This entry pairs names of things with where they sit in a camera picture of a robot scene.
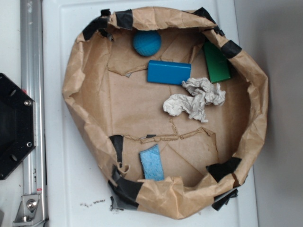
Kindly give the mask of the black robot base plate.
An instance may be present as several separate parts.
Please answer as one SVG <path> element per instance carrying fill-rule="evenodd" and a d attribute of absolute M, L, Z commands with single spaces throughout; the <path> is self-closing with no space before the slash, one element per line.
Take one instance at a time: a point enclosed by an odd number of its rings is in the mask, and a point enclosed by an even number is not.
<path fill-rule="evenodd" d="M 0 74 L 0 179 L 5 180 L 35 148 L 35 102 Z"/>

